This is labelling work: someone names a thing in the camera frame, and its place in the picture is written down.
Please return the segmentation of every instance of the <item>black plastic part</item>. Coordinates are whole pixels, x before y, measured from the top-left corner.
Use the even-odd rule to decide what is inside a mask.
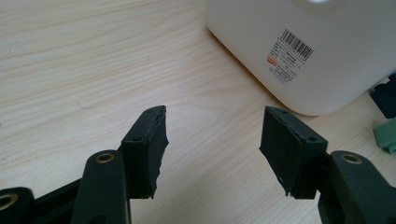
[[[125,159],[130,199],[154,196],[163,153],[168,145],[165,112],[164,105],[146,110],[122,139],[119,151]]]
[[[260,151],[276,178],[296,199],[314,199],[318,161],[326,158],[328,142],[291,113],[267,106]]]
[[[24,224],[35,220],[35,198],[27,188],[0,190],[0,223]]]
[[[130,223],[123,157],[117,150],[87,160],[78,189],[72,224]]]
[[[321,194],[318,202],[318,210],[322,224],[345,223],[346,217],[339,202],[333,203],[325,199]]]
[[[387,83],[377,85],[370,96],[387,119],[396,118],[396,73]]]
[[[396,190],[371,162],[347,151],[334,151],[331,156],[329,176],[345,221],[321,217],[323,223],[396,223]]]
[[[35,200],[36,224],[68,224],[78,194],[79,180]]]

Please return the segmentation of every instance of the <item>mounting hole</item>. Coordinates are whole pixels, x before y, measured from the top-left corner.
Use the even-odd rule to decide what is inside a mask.
[[[97,163],[106,163],[112,160],[114,160],[114,154],[111,153],[104,153],[96,157]]]
[[[107,216],[100,214],[90,219],[89,224],[105,224],[107,223]]]
[[[357,156],[354,156],[354,155],[351,155],[351,154],[343,154],[343,155],[341,156],[341,158],[342,158],[344,161],[347,161],[347,162],[353,163],[353,164],[362,164],[362,163],[363,163],[363,161],[361,160],[361,158],[359,158],[359,157],[357,157]]]
[[[0,211],[9,208],[12,204],[14,204],[18,200],[18,194],[16,193],[7,193],[0,196]]]

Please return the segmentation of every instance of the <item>wood grain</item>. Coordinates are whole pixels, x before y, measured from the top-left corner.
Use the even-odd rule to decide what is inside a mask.
[[[204,0],[0,3],[0,189],[39,197],[80,178],[155,105],[170,145],[134,223],[320,223],[317,201],[285,197],[258,150],[264,107],[284,106],[207,30]],[[298,117],[396,186],[368,93]]]

